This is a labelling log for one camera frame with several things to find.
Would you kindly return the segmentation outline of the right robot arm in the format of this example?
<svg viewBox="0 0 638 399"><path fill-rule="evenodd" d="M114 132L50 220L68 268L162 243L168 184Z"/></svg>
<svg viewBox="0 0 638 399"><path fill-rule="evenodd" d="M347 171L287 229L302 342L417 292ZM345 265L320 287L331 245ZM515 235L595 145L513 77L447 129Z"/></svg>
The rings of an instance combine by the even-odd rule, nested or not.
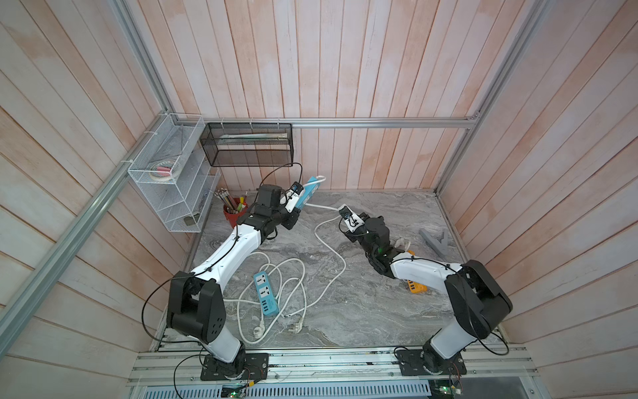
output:
<svg viewBox="0 0 638 399"><path fill-rule="evenodd" d="M508 295L480 262L443 263L399 249L390 243L390 231L381 216L345 210L342 222L346 226L343 234L360 244L378 274L447 293L454 319L424 345L423 359L430 367L452 359L475 341L485 340L513 311Z"/></svg>

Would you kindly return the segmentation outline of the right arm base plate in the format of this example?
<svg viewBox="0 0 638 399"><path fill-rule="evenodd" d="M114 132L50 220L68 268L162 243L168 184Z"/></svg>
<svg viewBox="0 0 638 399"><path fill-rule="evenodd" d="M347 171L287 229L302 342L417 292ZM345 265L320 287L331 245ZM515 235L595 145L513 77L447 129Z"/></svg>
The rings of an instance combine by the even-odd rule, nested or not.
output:
<svg viewBox="0 0 638 399"><path fill-rule="evenodd" d="M400 366L403 377L465 375L465 361L458 352L449 359L443 359L436 352L424 349L395 347L393 355Z"/></svg>

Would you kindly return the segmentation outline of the orange power strip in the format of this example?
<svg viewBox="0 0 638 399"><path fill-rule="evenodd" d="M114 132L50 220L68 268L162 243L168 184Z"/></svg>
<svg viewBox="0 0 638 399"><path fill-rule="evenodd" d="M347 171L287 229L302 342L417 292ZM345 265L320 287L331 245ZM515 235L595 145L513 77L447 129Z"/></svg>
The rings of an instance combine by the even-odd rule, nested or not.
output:
<svg viewBox="0 0 638 399"><path fill-rule="evenodd" d="M407 280L407 287L412 294L422 294L428 291L428 287L423 284L418 284L412 280Z"/></svg>

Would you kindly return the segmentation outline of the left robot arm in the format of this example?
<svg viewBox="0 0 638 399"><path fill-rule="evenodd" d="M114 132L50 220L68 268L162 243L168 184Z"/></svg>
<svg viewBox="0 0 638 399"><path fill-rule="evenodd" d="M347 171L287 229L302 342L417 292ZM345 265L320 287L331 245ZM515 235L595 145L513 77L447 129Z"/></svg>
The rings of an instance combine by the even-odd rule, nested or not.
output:
<svg viewBox="0 0 638 399"><path fill-rule="evenodd" d="M167 326L204 345L214 358L232 363L243 344L225 326L224 289L242 263L277 231L292 229L309 192L296 182L290 189L263 185L239 216L230 236L201 265L170 281Z"/></svg>

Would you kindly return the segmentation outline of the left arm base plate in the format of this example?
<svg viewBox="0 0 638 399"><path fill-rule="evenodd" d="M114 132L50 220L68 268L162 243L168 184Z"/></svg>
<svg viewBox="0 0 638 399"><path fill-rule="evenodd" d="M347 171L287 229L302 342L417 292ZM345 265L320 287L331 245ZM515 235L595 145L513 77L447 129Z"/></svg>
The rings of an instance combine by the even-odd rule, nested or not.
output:
<svg viewBox="0 0 638 399"><path fill-rule="evenodd" d="M268 366L269 355L265 352L241 352L233 362L222 362L212 355L207 355L204 358L200 379L206 382L259 382L267 378Z"/></svg>

